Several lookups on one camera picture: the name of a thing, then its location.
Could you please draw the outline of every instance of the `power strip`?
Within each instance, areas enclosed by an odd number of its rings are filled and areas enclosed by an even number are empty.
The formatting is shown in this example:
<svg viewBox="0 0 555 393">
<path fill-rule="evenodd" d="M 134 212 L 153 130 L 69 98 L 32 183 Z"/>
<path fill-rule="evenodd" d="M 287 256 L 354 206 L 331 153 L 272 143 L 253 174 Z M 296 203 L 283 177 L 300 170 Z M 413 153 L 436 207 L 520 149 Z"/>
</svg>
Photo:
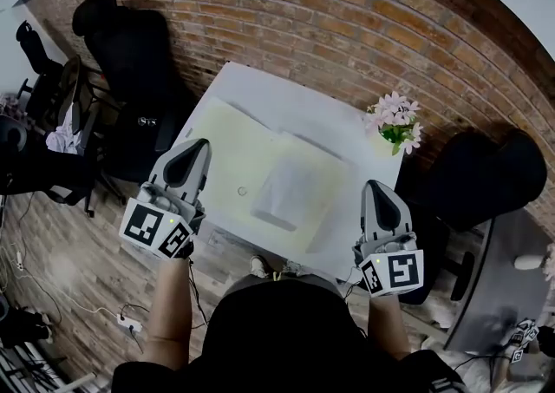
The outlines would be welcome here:
<svg viewBox="0 0 555 393">
<path fill-rule="evenodd" d="M 23 271 L 23 257 L 21 252 L 17 252 L 17 269 L 22 272 Z"/>
<path fill-rule="evenodd" d="M 142 330 L 142 324 L 138 320 L 133 320 L 130 318 L 124 318 L 121 314 L 118 315 L 118 324 L 129 330 L 129 327 L 133 327 L 135 333 L 140 333 Z"/>
</svg>

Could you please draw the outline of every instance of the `person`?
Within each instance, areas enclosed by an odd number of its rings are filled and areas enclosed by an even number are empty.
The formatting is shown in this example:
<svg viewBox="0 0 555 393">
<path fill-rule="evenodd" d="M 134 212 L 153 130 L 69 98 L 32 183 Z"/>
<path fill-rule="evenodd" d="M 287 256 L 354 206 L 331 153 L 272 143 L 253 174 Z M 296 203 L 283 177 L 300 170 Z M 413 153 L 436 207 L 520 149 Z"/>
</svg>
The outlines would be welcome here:
<svg viewBox="0 0 555 393">
<path fill-rule="evenodd" d="M 251 274 L 215 308 L 202 355 L 189 363 L 190 253 L 182 251 L 184 259 L 160 263 L 144 354 L 116 368 L 113 393 L 218 386 L 466 391 L 431 350 L 411 354 L 396 296 L 370 301 L 366 338 L 331 282 L 315 275 L 273 278 L 258 256 L 251 259 Z"/>
</svg>

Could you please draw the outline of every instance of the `wooden floor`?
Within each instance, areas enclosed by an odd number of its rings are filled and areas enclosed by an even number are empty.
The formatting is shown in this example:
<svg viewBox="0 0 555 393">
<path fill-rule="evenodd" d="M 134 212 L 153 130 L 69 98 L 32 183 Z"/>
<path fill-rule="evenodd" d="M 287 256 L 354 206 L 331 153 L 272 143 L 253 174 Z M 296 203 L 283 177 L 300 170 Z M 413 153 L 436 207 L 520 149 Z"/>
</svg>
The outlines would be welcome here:
<svg viewBox="0 0 555 393">
<path fill-rule="evenodd" d="M 59 368 L 69 379 L 90 371 L 109 379 L 118 364 L 140 356 L 138 344 L 109 313 L 84 311 L 58 290 L 91 311 L 105 307 L 118 313 L 125 303 L 149 308 L 157 262 L 119 238 L 124 208 L 106 193 L 95 194 L 93 219 L 85 215 L 81 204 L 59 205 L 43 193 L 36 193 L 20 229 L 17 220 L 24 213 L 29 196 L 12 196 L 8 204 L 2 246 L 10 259 L 15 259 L 17 250 L 24 253 L 23 234 L 27 244 L 24 266 L 28 272 L 8 271 L 6 295 L 16 305 L 31 305 L 46 311 L 53 320 L 61 319 L 55 326 L 54 351 L 67 357 Z M 256 251 L 218 230 L 203 235 L 209 240 L 196 246 L 193 271 L 201 305 L 210 317 L 227 288 L 248 273 L 249 259 Z M 39 283 L 54 298 L 61 315 L 33 279 L 16 278 L 22 274 L 46 281 Z M 368 300 L 363 294 L 355 290 L 349 296 L 349 307 L 355 321 L 366 327 Z M 126 313 L 143 324 L 147 322 L 147 314 L 141 309 L 128 309 Z M 193 306 L 193 326 L 201 323 Z M 205 333 L 204 326 L 193 330 L 192 358 L 200 354 Z M 145 336 L 144 331 L 137 336 L 140 345 L 144 345 Z"/>
</svg>

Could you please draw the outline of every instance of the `gaming chair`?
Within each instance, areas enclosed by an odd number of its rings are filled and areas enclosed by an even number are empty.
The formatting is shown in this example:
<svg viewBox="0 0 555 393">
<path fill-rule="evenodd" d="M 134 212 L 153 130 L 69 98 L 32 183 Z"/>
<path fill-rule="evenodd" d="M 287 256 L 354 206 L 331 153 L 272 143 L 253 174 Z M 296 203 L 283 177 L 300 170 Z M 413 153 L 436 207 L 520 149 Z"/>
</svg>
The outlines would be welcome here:
<svg viewBox="0 0 555 393">
<path fill-rule="evenodd" d="M 5 115 L 0 115 L 0 157 L 2 196 L 42 191 L 70 206 L 86 199 L 90 212 L 95 172 L 86 158 L 48 150 L 42 137 Z"/>
<path fill-rule="evenodd" d="M 111 96 L 126 103 L 108 134 L 103 169 L 141 183 L 171 148 L 196 102 L 173 64 L 166 20 L 116 0 L 85 0 L 75 10 L 73 31 L 84 36 Z"/>
<path fill-rule="evenodd" d="M 537 199 L 547 180 L 538 145 L 514 129 L 502 144 L 483 134 L 461 133 L 442 149 L 415 187 L 398 186 L 407 202 L 419 248 L 424 250 L 424 286 L 402 294 L 406 304 L 421 304 L 444 267 L 458 276 L 452 300 L 460 300 L 470 280 L 474 258 L 467 252 L 461 264 L 446 259 L 449 228 L 468 231 Z"/>
<path fill-rule="evenodd" d="M 17 29 L 16 39 L 31 67 L 38 74 L 33 88 L 27 86 L 27 79 L 23 82 L 17 98 L 19 99 L 23 92 L 29 93 L 29 101 L 25 107 L 29 117 L 37 121 L 45 117 L 46 121 L 54 123 L 63 100 L 59 88 L 63 66 L 48 58 L 40 36 L 27 21 L 21 23 Z"/>
</svg>

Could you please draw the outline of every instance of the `pink flower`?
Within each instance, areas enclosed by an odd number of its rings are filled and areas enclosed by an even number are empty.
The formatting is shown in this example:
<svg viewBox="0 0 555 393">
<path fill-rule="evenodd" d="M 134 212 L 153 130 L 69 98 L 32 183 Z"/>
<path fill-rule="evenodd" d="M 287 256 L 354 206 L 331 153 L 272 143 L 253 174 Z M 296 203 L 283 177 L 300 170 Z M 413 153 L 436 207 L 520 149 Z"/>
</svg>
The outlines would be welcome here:
<svg viewBox="0 0 555 393">
<path fill-rule="evenodd" d="M 418 106 L 418 102 L 404 102 L 402 105 L 402 109 L 407 117 L 415 117 L 416 112 L 420 109 Z"/>
<path fill-rule="evenodd" d="M 383 120 L 382 111 L 378 108 L 376 108 L 374 113 L 366 113 L 366 121 L 368 122 L 367 128 L 381 128 L 383 126 L 383 123 L 385 122 Z"/>
<path fill-rule="evenodd" d="M 374 105 L 374 108 L 376 112 L 389 111 L 389 104 L 385 101 L 383 97 L 380 97 L 380 100 L 378 100 L 378 103 Z"/>
<path fill-rule="evenodd" d="M 413 131 L 412 131 L 412 133 L 411 133 L 411 134 L 413 135 L 413 138 L 414 138 L 415 140 L 420 141 L 421 131 L 422 131 L 422 126 L 421 126 L 420 122 L 417 121 L 417 122 L 415 123 L 415 125 L 413 126 Z"/>
<path fill-rule="evenodd" d="M 407 154 L 410 154 L 413 152 L 413 148 L 420 147 L 420 138 L 418 140 L 406 139 L 402 144 L 405 146 L 405 151 L 407 152 Z"/>
<path fill-rule="evenodd" d="M 406 101 L 407 97 L 400 96 L 396 91 L 393 91 L 391 95 L 385 96 L 385 102 L 388 104 L 391 112 L 397 112 Z"/>
<path fill-rule="evenodd" d="M 383 120 L 389 125 L 395 125 L 395 126 L 404 126 L 410 123 L 410 119 L 406 117 L 402 111 L 397 113 L 388 111 L 383 116 Z"/>
</svg>

